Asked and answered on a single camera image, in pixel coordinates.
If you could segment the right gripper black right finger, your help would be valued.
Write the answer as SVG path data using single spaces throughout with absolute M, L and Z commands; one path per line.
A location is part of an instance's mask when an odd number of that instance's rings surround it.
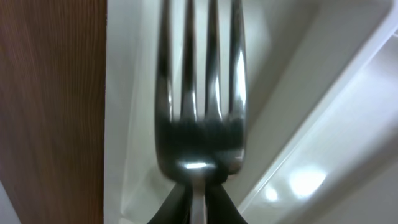
M 222 185 L 205 190 L 208 224 L 247 224 Z

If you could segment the white plastic cutlery tray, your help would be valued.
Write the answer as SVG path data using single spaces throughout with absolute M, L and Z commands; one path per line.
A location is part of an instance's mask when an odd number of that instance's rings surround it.
M 104 222 L 146 223 L 173 187 L 155 156 L 160 1 L 109 1 Z M 249 223 L 310 223 L 397 134 L 397 83 L 370 61 L 396 1 L 244 1 L 248 148 L 224 188 Z

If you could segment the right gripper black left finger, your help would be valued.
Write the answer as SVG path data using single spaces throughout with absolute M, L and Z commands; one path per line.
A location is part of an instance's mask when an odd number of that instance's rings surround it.
M 148 224 L 189 224 L 192 190 L 176 184 Z

